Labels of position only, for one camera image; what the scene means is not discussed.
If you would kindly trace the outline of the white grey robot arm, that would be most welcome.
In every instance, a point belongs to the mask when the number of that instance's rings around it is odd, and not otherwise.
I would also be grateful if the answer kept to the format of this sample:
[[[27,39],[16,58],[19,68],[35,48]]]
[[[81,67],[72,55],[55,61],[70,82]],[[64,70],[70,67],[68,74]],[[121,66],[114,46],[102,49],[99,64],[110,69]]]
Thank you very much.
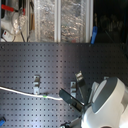
[[[128,88],[119,78],[110,77],[100,84],[94,82],[91,93],[85,89],[83,79],[79,85],[84,103],[64,89],[59,91],[59,96],[81,113],[68,124],[69,128],[128,128]]]

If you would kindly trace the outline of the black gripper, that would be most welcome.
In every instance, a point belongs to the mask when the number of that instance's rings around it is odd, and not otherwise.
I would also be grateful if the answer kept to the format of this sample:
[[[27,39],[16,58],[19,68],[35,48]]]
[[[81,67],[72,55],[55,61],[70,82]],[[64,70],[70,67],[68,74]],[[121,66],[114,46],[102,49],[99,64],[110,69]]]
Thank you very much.
[[[99,84],[94,83],[91,88],[88,88],[86,85],[80,85],[79,91],[81,94],[81,97],[84,101],[84,107],[81,102],[79,102],[76,98],[74,98],[72,95],[70,95],[67,91],[64,89],[60,89],[59,96],[70,106],[75,108],[78,112],[82,111],[86,112],[87,109],[91,106],[92,99],[94,96],[95,91],[97,90]],[[71,122],[65,122],[60,125],[59,128],[81,128],[81,118],[78,117]]]

